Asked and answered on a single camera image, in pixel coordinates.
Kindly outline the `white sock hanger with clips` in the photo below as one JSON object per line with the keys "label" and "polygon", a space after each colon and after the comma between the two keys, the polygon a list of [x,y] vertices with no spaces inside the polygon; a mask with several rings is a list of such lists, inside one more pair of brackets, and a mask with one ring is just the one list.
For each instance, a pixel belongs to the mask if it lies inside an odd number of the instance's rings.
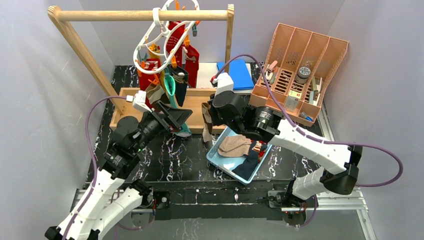
{"label": "white sock hanger with clips", "polygon": [[[175,0],[167,0],[165,2],[165,4],[160,8],[160,7],[155,7],[152,10],[152,17],[153,17],[153,23],[151,24],[151,26],[149,27],[149,29],[147,30],[147,32],[145,33],[145,35],[143,36],[143,38],[140,40],[139,44],[137,45],[137,47],[134,50],[133,53],[133,57],[134,57],[134,65],[137,68],[138,71],[141,71],[143,73],[149,74],[149,75],[153,75],[156,73],[160,73],[161,71],[163,71],[168,64],[175,64],[176,60],[174,57],[174,54],[176,53],[175,51],[181,46],[181,44],[183,43],[183,38],[184,40],[187,39],[189,30],[192,30],[192,32],[195,32],[195,28],[194,26],[197,25],[197,21],[181,21],[176,27],[180,27],[181,25],[185,25],[185,29],[184,29],[184,33],[183,35],[180,37],[179,41],[177,42],[176,46],[170,51],[170,53],[167,53],[166,51],[166,44],[171,36],[171,34],[175,31],[174,30],[169,30],[168,26],[169,26],[169,20],[168,21],[162,21],[159,17],[160,13],[166,13],[169,10],[169,6],[171,3],[175,3],[175,6],[178,7],[179,4],[178,2]],[[154,28],[160,28],[160,34],[153,39],[152,41],[148,41],[149,35],[150,33],[154,30]],[[165,38],[164,40],[164,52],[161,53],[156,53],[153,50],[151,50],[151,47],[153,45],[156,44],[156,42],[158,40],[160,40],[160,38]],[[161,64],[161,66],[159,68],[157,68],[156,70],[145,70],[141,67],[141,62],[138,62],[138,54],[140,52],[140,50],[142,48],[146,48],[148,50],[149,53],[152,53],[158,57],[163,57],[164,58],[164,62]]]}

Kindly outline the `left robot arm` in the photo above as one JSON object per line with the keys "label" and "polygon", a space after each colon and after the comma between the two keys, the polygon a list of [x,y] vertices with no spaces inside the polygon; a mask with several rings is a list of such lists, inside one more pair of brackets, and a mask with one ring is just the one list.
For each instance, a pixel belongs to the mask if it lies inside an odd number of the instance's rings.
{"label": "left robot arm", "polygon": [[49,227],[48,240],[101,240],[130,211],[153,205],[153,187],[135,180],[117,199],[114,193],[140,162],[140,152],[160,133],[178,130],[192,115],[191,109],[168,107],[158,101],[160,112],[121,118],[89,188],[58,226]]}

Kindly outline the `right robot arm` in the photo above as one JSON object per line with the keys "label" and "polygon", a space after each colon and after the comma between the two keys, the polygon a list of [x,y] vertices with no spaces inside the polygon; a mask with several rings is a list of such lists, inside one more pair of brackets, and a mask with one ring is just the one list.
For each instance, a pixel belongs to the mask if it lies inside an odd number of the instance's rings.
{"label": "right robot arm", "polygon": [[351,143],[337,145],[291,122],[289,117],[267,106],[253,106],[231,90],[212,94],[204,103],[206,123],[226,125],[233,132],[261,144],[291,150],[319,164],[319,169],[290,181],[281,200],[284,205],[305,202],[310,197],[332,192],[352,193],[359,175],[362,149]]}

